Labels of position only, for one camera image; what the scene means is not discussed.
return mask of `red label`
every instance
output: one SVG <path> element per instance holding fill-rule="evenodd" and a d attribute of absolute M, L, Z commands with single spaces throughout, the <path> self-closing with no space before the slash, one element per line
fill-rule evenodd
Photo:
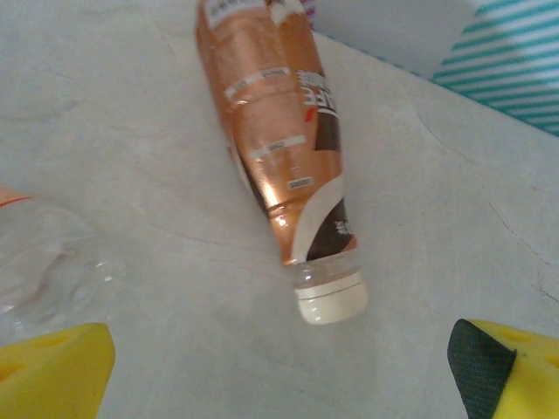
<path fill-rule="evenodd" d="M 0 186 L 0 208 L 9 203 L 16 203 L 17 201 L 23 201 L 29 198 L 30 196 L 25 196 L 13 189 Z"/>

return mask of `yellow object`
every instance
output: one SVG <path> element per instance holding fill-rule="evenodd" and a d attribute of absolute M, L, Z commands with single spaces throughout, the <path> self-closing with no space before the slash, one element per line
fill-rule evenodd
<path fill-rule="evenodd" d="M 94 419 L 113 364 L 103 324 L 0 347 L 0 419 Z"/>
<path fill-rule="evenodd" d="M 484 320 L 460 322 L 449 361 L 471 419 L 559 418 L 558 339 Z M 458 346 L 466 342 L 469 349 Z"/>

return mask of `barcode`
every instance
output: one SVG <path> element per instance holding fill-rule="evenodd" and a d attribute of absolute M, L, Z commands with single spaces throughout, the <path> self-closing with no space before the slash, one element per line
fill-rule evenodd
<path fill-rule="evenodd" d="M 233 13 L 265 7 L 265 0 L 210 0 L 206 3 L 206 17 L 208 24 L 213 29 Z"/>
<path fill-rule="evenodd" d="M 304 188 L 305 186 L 309 186 L 312 185 L 314 183 L 314 180 L 312 177 L 301 177 L 300 179 L 296 179 L 294 181 L 290 181 L 287 184 L 287 187 L 290 189 L 298 189 L 298 188 Z"/>

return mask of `crack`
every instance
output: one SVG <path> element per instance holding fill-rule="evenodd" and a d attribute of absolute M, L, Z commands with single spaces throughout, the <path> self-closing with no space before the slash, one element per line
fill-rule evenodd
<path fill-rule="evenodd" d="M 526 245 L 530 251 L 534 254 L 534 256 L 536 256 L 540 262 L 542 262 L 543 264 L 545 264 L 548 267 L 557 267 L 554 264 L 550 263 L 548 260 L 546 260 L 536 249 L 534 249 L 534 247 L 532 247 L 532 245 L 523 237 L 519 236 L 516 231 L 513 230 L 513 228 L 508 225 L 507 220 L 505 220 L 505 218 L 500 214 L 500 212 L 495 208 L 495 205 L 492 202 L 489 202 L 489 206 L 491 207 L 491 209 L 493 210 L 493 212 L 495 213 L 495 215 L 500 219 L 500 222 L 503 224 L 503 226 L 508 230 L 508 232 L 510 234 L 512 234 L 514 237 L 516 237 L 518 240 L 520 240 L 521 242 L 524 243 L 524 245 Z"/>
<path fill-rule="evenodd" d="M 151 227 L 153 227 L 153 228 L 155 228 L 155 229 L 157 229 L 157 230 L 159 230 L 159 231 L 162 231 L 162 232 L 165 233 L 165 234 L 168 234 L 168 235 L 170 235 L 170 236 L 173 236 L 173 237 L 186 238 L 187 240 L 192 240 L 192 241 L 194 241 L 194 242 L 206 243 L 206 244 L 214 244 L 214 245 L 216 245 L 216 246 L 230 246 L 229 244 L 225 244 L 225 243 L 221 243 L 221 242 L 216 242 L 216 241 L 213 241 L 213 240 L 205 240 L 205 239 L 203 239 L 203 238 L 190 236 L 190 235 L 188 235 L 188 234 L 171 232 L 171 231 L 168 231 L 168 230 L 164 229 L 162 226 L 157 225 L 157 224 L 155 224 L 155 223 L 148 223 L 148 225 L 151 226 Z"/>
<path fill-rule="evenodd" d="M 471 159 L 470 157 L 468 157 L 467 155 L 465 155 L 461 151 L 457 150 L 456 148 L 449 147 L 444 141 L 442 141 L 437 135 L 435 135 L 435 133 L 432 132 L 432 130 L 425 123 L 425 121 L 423 120 L 423 118 L 421 117 L 421 115 L 417 111 L 416 111 L 416 116 L 418 117 L 419 121 L 424 126 L 424 128 L 429 132 L 429 134 L 431 134 L 431 137 L 433 137 L 435 139 L 435 141 L 438 142 L 438 144 L 440 144 L 443 148 L 445 148 L 450 153 L 454 153 L 456 155 L 459 155 L 465 161 L 467 161 L 468 163 L 470 163 L 472 165 L 477 164 L 477 162 L 475 160 Z"/>
<path fill-rule="evenodd" d="M 144 9 L 144 14 L 149 19 L 149 22 L 151 22 L 151 24 L 154 26 L 154 28 L 158 32 L 159 39 L 161 39 L 161 41 L 163 41 L 163 43 L 166 44 L 167 51 L 169 52 L 169 54 L 171 55 L 171 57 L 175 61 L 175 64 L 177 65 L 177 68 L 179 69 L 180 72 L 184 72 L 183 67 L 181 66 L 181 63 L 180 63 L 180 61 L 179 61 L 179 59 L 176 55 L 175 49 L 173 48 L 173 45 L 171 45 L 171 43 L 169 41 L 169 38 L 167 37 L 167 35 L 170 35 L 170 36 L 176 36 L 176 35 L 172 31 L 167 31 L 167 30 L 163 29 L 162 26 L 160 24 L 158 24 L 154 20 L 154 18 L 151 16 L 151 13 L 149 12 L 149 10 L 146 10 L 145 8 L 143 8 L 143 9 Z"/>
<path fill-rule="evenodd" d="M 559 184 L 549 185 L 549 186 L 535 186 L 532 185 L 530 188 L 536 192 L 546 192 L 548 190 L 554 190 L 559 187 Z"/>
<path fill-rule="evenodd" d="M 9 116 L 0 114 L 0 120 L 12 123 L 45 122 L 47 120 L 59 120 L 64 116 L 65 113 L 72 111 L 82 103 L 86 102 L 86 100 L 69 100 L 68 103 L 62 106 L 62 109 L 51 112 L 35 113 L 26 116 Z"/>
<path fill-rule="evenodd" d="M 170 35 L 171 37 L 188 37 L 190 35 L 190 32 L 188 32 L 184 29 L 175 29 L 175 28 L 171 28 L 169 26 L 163 26 L 158 21 L 155 21 L 151 16 L 150 16 L 150 18 L 154 22 L 155 26 L 157 26 L 157 29 L 159 31 L 161 31 L 163 33 L 166 33 L 166 34 Z"/>
<path fill-rule="evenodd" d="M 71 80 L 71 81 L 76 81 L 76 79 L 72 76 L 68 76 L 67 74 L 64 74 L 62 72 L 54 72 L 53 73 L 55 76 L 59 76 L 62 79 L 66 79 L 66 80 Z"/>
<path fill-rule="evenodd" d="M 128 4 L 104 10 L 84 10 L 81 12 L 81 15 L 83 17 L 86 17 L 88 20 L 97 23 L 110 20 L 112 18 L 118 17 L 121 14 L 137 12 L 144 12 L 144 10 L 141 6 L 138 6 L 136 4 Z"/>
<path fill-rule="evenodd" d="M 553 301 L 555 301 L 556 303 L 559 303 L 559 299 L 557 297 L 554 297 L 553 295 L 551 295 L 549 292 L 545 291 L 543 288 L 539 288 L 540 294 L 544 297 L 547 297 L 549 299 L 552 299 Z"/>

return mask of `white bottle cap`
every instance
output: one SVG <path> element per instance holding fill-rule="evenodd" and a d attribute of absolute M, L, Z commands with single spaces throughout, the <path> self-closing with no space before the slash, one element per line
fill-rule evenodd
<path fill-rule="evenodd" d="M 361 273 L 355 272 L 326 284 L 295 290 L 303 319 L 311 325 L 326 325 L 362 312 L 369 301 Z"/>

